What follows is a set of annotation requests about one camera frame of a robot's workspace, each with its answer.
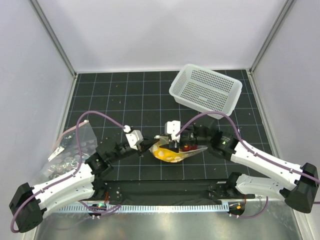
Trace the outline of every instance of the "yellow fabric with white dots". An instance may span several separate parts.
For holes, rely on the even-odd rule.
[[[169,143],[169,138],[167,136],[161,136],[160,140],[150,148],[150,151],[153,154],[153,156],[155,156],[157,159],[160,159],[162,161],[169,162],[169,163],[178,163],[187,157],[196,155],[207,149],[206,147],[200,147],[199,149],[196,149],[196,150],[183,151],[183,152],[181,151],[177,153],[165,148],[160,148],[161,145],[164,145],[167,143]]]

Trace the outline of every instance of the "plastic bag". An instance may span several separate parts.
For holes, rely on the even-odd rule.
[[[89,121],[86,120],[80,123],[78,132],[82,151],[82,162],[84,162],[96,152],[98,143]],[[37,176],[37,182],[47,182],[67,172],[73,171],[78,167],[79,159],[76,127],[74,126],[66,130],[53,145],[52,154],[40,170]]]
[[[169,143],[168,136],[160,136],[160,140],[155,143],[149,150],[153,154],[154,157],[169,163],[178,163],[185,158],[194,156],[199,154],[207,149],[206,146],[197,146],[197,149],[190,151],[179,151],[174,152],[165,148],[160,148],[161,145],[165,145]]]

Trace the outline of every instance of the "white panel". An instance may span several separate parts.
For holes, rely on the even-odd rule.
[[[318,171],[319,23],[320,1],[297,1],[254,73],[281,156],[314,164]],[[319,214],[320,205],[313,206],[315,223]]]
[[[39,0],[77,72],[249,68],[285,0]]]
[[[0,1],[0,239],[9,202],[43,166],[57,137],[72,76],[27,0]]]

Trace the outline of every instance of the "red object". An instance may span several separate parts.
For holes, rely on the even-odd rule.
[[[198,148],[197,145],[193,145],[193,146],[184,146],[181,150],[182,152],[188,152],[188,151],[191,151],[191,150],[196,150]]]

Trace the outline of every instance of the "robotic arm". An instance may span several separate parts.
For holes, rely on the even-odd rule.
[[[186,129],[180,135],[180,121],[169,121],[165,124],[165,134],[169,136],[169,144],[161,148],[178,152],[189,147],[207,146],[208,151],[216,158],[225,159],[248,166],[270,178],[251,177],[245,174],[233,172],[224,185],[224,191],[230,197],[239,194],[257,194],[284,200],[293,209],[310,213],[319,184],[292,171],[285,171],[281,167],[250,153],[232,134],[222,132],[216,128],[206,126],[193,126]],[[83,199],[101,199],[107,191],[103,181],[110,171],[112,163],[133,154],[142,155],[151,146],[159,141],[157,138],[143,138],[139,130],[125,126],[127,142],[117,144],[113,139],[104,139],[96,148],[85,164],[80,166],[77,174],[65,173],[48,182],[30,187],[25,183],[17,189],[9,204],[14,215],[18,208],[33,194],[42,191],[29,201],[18,213],[16,224],[19,232],[27,232],[56,210]],[[306,173],[318,178],[315,166],[306,163],[304,166],[280,160],[272,155],[260,151],[246,143],[255,153],[259,153],[292,170]],[[46,186],[61,181],[66,175],[72,177],[54,185],[47,190]]]

